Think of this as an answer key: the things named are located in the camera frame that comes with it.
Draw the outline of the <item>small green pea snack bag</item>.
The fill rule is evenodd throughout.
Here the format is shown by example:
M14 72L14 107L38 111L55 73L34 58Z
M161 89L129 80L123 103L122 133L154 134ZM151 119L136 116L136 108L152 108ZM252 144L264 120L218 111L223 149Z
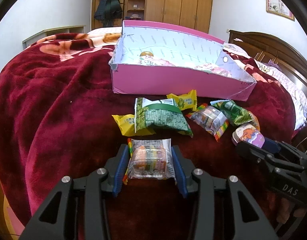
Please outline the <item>small green pea snack bag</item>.
M233 100L216 100L211 106L221 111L233 126L240 126L252 121L249 111L238 106Z

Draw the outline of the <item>yellow candy packet top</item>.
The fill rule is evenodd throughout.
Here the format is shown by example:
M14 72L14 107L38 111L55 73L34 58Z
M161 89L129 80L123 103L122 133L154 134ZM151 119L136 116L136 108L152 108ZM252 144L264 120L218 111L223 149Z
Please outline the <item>yellow candy packet top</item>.
M170 93L166 96L168 99L175 100L178 108L181 111L186 109L191 109L192 111L197 110L197 92L195 89L192 89L190 92L182 95L175 95Z

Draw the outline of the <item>brown braised egg packet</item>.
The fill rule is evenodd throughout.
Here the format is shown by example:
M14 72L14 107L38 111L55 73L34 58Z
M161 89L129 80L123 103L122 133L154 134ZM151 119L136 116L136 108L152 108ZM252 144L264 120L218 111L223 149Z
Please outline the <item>brown braised egg packet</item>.
M140 54L141 59L153 58L153 57L154 57L154 55L150 51L142 51L141 54Z

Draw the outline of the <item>dark red floral blanket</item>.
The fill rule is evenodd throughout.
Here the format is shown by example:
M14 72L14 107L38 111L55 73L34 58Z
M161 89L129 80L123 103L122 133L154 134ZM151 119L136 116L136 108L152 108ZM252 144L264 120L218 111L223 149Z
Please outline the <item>dark red floral blanket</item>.
M0 74L0 180L24 226L63 176L89 175L126 142L112 114L134 113L137 96L113 93L108 62L114 46L97 43L82 34L50 37L19 53ZM248 101L238 104L256 115L264 136L290 143L295 113L289 93L254 60L238 60L258 81ZM167 129L152 138L171 138L212 176L236 174L271 222L286 223L291 202L266 190L257 167L247 171L232 143L233 127L216 142L189 121L193 138ZM108 201L111 237L188 239L194 200L169 180L130 180Z

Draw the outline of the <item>grey low shelf cabinet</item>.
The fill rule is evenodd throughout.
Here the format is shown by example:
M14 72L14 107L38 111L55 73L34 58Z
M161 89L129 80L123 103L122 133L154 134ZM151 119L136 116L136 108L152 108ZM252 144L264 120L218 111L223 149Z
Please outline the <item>grey low shelf cabinet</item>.
M85 25L70 25L70 26L56 27L51 29L44 29L23 40L22 47L23 49L26 49L28 46L35 43L36 41L51 35L63 34L63 33L83 33L84 28Z

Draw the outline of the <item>framed wedding photo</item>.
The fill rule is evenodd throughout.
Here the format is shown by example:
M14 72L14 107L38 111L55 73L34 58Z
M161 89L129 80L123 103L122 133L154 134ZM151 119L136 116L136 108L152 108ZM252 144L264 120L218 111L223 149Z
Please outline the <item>framed wedding photo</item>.
M294 15L282 0L266 0L266 12L295 21Z

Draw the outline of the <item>peach jelly pouch front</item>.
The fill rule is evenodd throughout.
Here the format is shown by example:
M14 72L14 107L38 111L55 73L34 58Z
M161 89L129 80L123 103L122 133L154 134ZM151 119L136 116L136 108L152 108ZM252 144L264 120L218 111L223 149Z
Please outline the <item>peach jelly pouch front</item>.
M139 64L143 66L167 66L174 67L175 65L164 59L158 59L154 56L141 56Z

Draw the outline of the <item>wooden wardrobe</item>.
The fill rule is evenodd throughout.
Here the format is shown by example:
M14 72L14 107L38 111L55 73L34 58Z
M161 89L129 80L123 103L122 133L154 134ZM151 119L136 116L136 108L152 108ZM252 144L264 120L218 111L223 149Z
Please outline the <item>wooden wardrobe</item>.
M118 0L118 18L101 20L95 15L104 0L92 0L91 28L120 27L123 20L163 22L209 32L213 0Z

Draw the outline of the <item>yellow candy packet left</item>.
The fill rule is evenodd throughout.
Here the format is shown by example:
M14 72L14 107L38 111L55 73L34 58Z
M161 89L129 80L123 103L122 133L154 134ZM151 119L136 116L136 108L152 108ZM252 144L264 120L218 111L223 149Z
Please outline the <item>yellow candy packet left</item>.
M152 128L143 128L135 131L135 116L133 114L112 115L112 117L121 130L123 136L134 137L155 134L155 131Z

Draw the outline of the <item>pink cardboard tray box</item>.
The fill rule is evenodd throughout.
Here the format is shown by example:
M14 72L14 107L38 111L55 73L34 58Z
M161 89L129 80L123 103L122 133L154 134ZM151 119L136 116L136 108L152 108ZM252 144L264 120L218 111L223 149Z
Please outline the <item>pink cardboard tray box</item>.
M142 51L175 66L140 65ZM232 77L193 68L206 63L229 70ZM224 51L223 40L161 22L124 20L109 65L116 94L185 94L195 89L200 97L246 101L256 85L254 77Z

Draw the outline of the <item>orange snack packet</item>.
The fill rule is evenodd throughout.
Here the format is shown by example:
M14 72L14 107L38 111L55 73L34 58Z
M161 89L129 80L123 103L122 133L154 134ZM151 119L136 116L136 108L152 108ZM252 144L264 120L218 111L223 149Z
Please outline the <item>orange snack packet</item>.
M260 131L260 124L258 118L252 112L249 111L248 113L251 118L249 123L254 126L258 131Z

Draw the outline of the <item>clear rainbow candy packet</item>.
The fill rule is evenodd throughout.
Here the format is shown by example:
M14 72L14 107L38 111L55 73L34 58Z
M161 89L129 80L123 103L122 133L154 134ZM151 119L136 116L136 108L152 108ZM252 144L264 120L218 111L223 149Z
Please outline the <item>clear rainbow candy packet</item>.
M123 183L129 179L175 179L171 140L128 139L130 160Z

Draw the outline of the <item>large green pea snack bag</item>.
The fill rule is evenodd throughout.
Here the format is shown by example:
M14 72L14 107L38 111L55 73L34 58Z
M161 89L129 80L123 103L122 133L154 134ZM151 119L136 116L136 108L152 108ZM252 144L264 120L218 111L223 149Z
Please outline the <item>large green pea snack bag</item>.
M174 129L180 134L193 136L174 99L152 101L147 98L136 98L134 126L136 132L145 128Z

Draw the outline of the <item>yellow candy packet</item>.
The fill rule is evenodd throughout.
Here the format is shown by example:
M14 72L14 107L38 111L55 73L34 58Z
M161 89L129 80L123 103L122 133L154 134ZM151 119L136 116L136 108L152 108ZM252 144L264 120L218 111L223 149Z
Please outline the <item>yellow candy packet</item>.
M168 99L175 100L178 108L181 111L186 109L191 109L192 111L197 110L197 92L195 89L192 89L190 92L182 95L175 95L170 93L166 96Z
M152 128L143 128L135 131L135 116L133 114L112 115L112 117L121 130L123 136L134 137L155 134L155 131Z

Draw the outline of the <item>dark hanging jacket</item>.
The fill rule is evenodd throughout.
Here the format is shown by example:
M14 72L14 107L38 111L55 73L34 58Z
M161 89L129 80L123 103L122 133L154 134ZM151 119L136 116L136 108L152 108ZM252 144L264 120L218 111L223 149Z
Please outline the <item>dark hanging jacket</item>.
M122 15L120 0L99 0L94 19L101 22L103 27L113 27L114 21L122 19Z

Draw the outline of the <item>wooden headboard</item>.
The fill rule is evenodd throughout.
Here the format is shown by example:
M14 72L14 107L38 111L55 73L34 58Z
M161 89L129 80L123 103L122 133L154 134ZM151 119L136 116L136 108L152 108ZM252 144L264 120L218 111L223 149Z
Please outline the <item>wooden headboard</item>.
M307 60L291 45L273 35L236 30L229 31L228 42L259 62L273 61L307 97Z

